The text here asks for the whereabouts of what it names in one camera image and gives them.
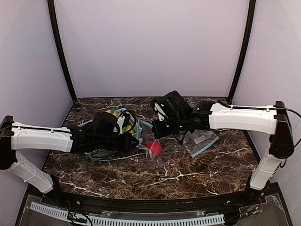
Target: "red fruit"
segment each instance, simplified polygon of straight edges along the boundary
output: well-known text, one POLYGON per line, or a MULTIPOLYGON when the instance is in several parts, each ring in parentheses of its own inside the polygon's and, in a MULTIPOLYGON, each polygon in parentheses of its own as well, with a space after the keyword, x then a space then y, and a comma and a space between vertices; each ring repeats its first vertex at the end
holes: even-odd
POLYGON ((146 147, 151 150, 153 158, 162 154, 162 148, 158 142, 147 143, 146 147))

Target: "white wall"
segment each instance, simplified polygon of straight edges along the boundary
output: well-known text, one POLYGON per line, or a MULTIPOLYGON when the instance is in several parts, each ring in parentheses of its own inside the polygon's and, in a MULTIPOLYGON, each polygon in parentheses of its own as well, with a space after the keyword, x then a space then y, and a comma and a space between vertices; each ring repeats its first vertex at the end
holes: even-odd
MULTIPOLYGON (((301 2, 298 0, 257 1, 250 43, 233 102, 239 105, 269 105, 276 100, 301 112, 301 2)), ((290 114, 295 143, 301 137, 300 119, 290 114)), ((261 156, 269 137, 251 132, 261 156)), ((301 225, 301 145, 278 181, 293 224, 301 225)))
POLYGON ((227 96, 248 2, 57 0, 77 96, 227 96))
MULTIPOLYGON (((0 1, 0 121, 60 126, 72 101, 64 81, 46 0, 0 1)), ((41 167, 47 151, 23 151, 41 167)), ((0 171, 0 225, 15 225, 27 184, 0 171)))

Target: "robotic arm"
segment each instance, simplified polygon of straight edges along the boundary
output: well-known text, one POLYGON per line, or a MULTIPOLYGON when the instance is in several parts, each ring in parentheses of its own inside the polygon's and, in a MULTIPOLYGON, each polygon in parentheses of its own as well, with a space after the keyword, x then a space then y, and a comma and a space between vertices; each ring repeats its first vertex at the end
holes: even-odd
POLYGON ((159 139, 181 131, 196 129, 242 129, 270 134, 270 147, 250 179, 250 188, 262 190, 277 168, 294 152, 292 128, 285 105, 234 106, 223 103, 199 102, 193 108, 177 91, 151 103, 158 113, 152 131, 159 139))
POLYGON ((110 113, 97 113, 94 119, 82 127, 38 127, 14 122, 6 116, 0 125, 0 170, 8 170, 24 182, 46 194, 59 186, 56 178, 42 172, 29 162, 18 150, 25 148, 57 150, 65 153, 88 153, 97 149, 112 152, 130 150, 139 144, 130 130, 131 113, 127 110, 118 119, 110 113))

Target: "black vertical post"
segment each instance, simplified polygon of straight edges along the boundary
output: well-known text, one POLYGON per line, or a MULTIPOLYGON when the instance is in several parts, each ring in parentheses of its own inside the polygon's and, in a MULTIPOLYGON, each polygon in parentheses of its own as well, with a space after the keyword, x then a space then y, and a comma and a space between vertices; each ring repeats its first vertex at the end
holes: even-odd
POLYGON ((69 74, 68 66, 67 66, 66 59, 65 59, 65 54, 63 51, 60 32, 58 30, 54 0, 48 0, 48 9, 49 9, 53 36, 55 38, 56 50, 57 50, 57 53, 58 53, 58 56, 59 56, 59 59, 61 62, 61 67, 62 67, 62 70, 64 73, 64 77, 65 77, 65 80, 66 80, 66 83, 68 86, 69 93, 71 95, 72 101, 75 102, 77 100, 77 97, 76 97, 75 90, 74 90, 74 87, 72 84, 72 80, 71 80, 71 77, 69 74))
POLYGON ((247 20, 246 20, 246 28, 245 28, 244 39, 243 39, 243 43, 241 45, 241 50, 240 50, 240 54, 239 54, 239 59, 238 59, 236 71, 235 71, 233 82, 232 82, 232 85, 231 85, 231 89, 230 89, 230 92, 229 92, 229 95, 228 95, 228 99, 230 101, 232 101, 232 99, 234 97, 235 90, 237 88, 237 84, 238 84, 239 77, 240 77, 240 74, 241 74, 241 70, 242 70, 243 65, 244 65, 246 50, 248 49, 248 44, 249 44, 250 35, 251 35, 252 23, 253 23, 254 12, 255 12, 255 4, 256 4, 256 0, 250 0, 248 16, 247 16, 247 20))

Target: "brown marble countertop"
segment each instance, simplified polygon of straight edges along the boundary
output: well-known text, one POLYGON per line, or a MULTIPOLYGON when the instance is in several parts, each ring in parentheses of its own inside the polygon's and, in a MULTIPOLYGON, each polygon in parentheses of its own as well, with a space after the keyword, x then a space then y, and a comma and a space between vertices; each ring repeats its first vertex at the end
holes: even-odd
MULTIPOLYGON (((71 109, 65 126, 93 119, 96 112, 125 107, 150 121, 156 115, 150 97, 83 98, 71 109)), ((186 98, 191 106, 199 101, 224 98, 186 98)), ((91 162, 84 154, 51 151, 44 171, 59 179, 65 192, 118 199, 183 199, 241 191, 257 166, 242 131, 215 130, 220 139, 192 158, 174 138, 160 139, 163 153, 154 161, 139 149, 119 152, 91 162)))

